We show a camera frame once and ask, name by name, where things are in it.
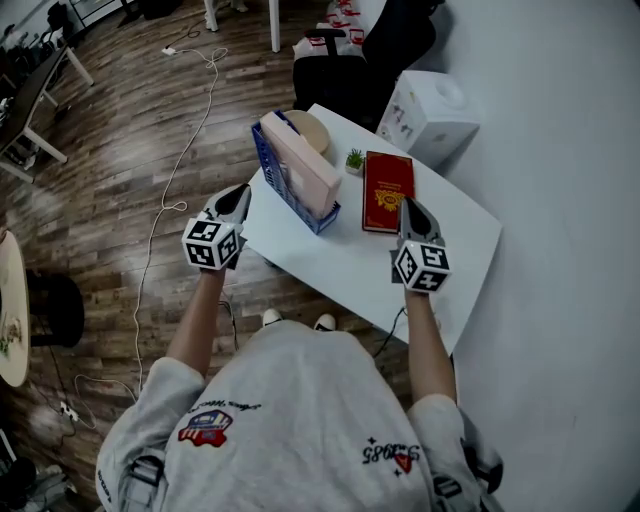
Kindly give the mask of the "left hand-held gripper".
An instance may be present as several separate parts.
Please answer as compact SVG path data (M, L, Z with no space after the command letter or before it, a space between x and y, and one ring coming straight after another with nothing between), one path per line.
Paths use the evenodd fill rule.
M209 198L191 218L181 238L190 266L234 270L246 240L242 236L252 192L248 183L228 187Z

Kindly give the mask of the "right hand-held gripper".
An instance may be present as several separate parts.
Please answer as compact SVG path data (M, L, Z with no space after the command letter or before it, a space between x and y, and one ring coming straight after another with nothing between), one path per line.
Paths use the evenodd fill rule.
M390 251L391 281L415 293L438 293L451 274L440 225L419 201L405 197L397 248Z

